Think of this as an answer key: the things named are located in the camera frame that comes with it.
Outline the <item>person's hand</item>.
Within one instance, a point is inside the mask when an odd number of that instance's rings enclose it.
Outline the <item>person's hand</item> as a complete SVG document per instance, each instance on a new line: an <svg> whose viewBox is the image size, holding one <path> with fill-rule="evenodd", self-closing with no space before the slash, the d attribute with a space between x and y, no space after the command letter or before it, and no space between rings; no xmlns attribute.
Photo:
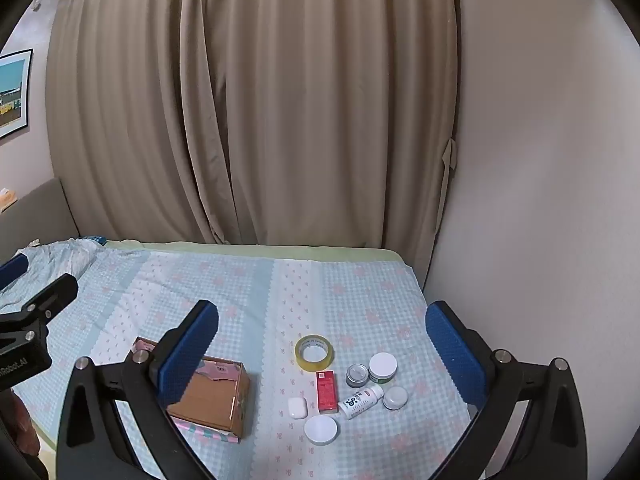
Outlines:
<svg viewBox="0 0 640 480"><path fill-rule="evenodd" d="M38 456L40 452L40 441L38 439L32 419L24 402L13 391L10 391L9 407L10 425L16 432L16 444L25 454Z"/></svg>

